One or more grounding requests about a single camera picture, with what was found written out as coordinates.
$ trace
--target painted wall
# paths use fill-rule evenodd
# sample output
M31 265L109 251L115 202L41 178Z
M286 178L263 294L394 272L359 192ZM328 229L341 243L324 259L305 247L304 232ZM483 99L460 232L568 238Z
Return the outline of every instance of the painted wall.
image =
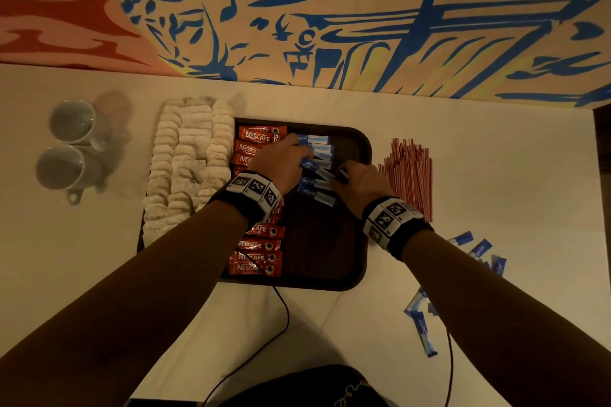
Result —
M0 0L0 61L594 108L610 0Z

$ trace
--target pile of stirrers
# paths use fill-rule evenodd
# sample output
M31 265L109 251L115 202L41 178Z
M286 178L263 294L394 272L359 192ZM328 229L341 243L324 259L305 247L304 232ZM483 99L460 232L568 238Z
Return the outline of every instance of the pile of stirrers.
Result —
M378 164L395 194L432 222L432 159L428 148L398 138L392 140L392 153Z

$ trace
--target ceramic cup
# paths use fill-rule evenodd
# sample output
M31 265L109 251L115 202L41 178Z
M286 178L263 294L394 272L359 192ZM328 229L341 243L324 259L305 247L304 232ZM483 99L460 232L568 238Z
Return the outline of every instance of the ceramic cup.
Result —
M102 178L102 166L93 156L73 145L47 148L36 162L36 178L49 190L65 190L66 203L81 202L82 191Z
M85 100L65 100L51 111L49 128L62 143L110 148L111 126L100 110Z

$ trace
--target black cable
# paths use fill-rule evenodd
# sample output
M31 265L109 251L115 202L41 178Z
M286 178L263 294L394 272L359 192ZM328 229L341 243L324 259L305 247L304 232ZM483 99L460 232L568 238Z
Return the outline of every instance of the black cable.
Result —
M450 347L450 382L448 383L448 395L446 397L445 405L445 407L448 407L448 404L450 403L450 395L452 394L452 381L454 380L454 352L452 351L452 338L450 338L450 332L447 331L447 329L446 333L448 334L448 346Z
M245 253L243 251L241 251L241 253L243 255L245 255L251 263L253 263L257 269L259 269L264 275L265 275L265 271L261 268L261 266L259 264L257 264L252 257L250 257L248 255L248 253ZM282 304L284 305L284 308L286 309L286 326L283 328L283 330L281 330L278 334L276 334L275 336L273 336L269 341L267 341L263 346L261 346L259 349L257 349L257 351L250 356L248 359L246 359L244 362L242 362L241 365L239 365L237 368L233 369L233 371L231 373L229 373L228 375L225 375L223 377L222 380L220 380L217 385L212 389L212 391L210 391L210 394L206 397L206 400L203 402L202 407L204 405L206 405L206 403L208 402L208 399L210 399L210 396L212 396L212 394L214 393L214 391L216 391L216 389L222 385L225 380L227 380L230 376L232 376L234 373L238 372L239 370L243 369L245 366L248 365L248 363L253 360L256 356L258 356L261 351L263 351L267 346L269 346L272 342L274 342L279 336L281 336L282 334L284 334L286 332L286 330L288 330L288 325L291 323L291 313L288 311L288 306L286 305L286 302L284 301L284 299L282 298L282 295L280 295L280 292L278 291L278 289L275 286L272 286L272 288L274 289L274 291L276 292L276 294L278 295L278 297L280 298L280 301L282 302Z

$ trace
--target person's right arm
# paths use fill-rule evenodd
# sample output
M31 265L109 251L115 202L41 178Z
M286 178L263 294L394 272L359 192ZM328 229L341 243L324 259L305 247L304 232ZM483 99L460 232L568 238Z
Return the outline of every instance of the person's right arm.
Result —
M348 162L333 188L352 213L394 196L374 166ZM611 405L611 353L565 318L436 233L403 248L448 331L486 380L513 406Z

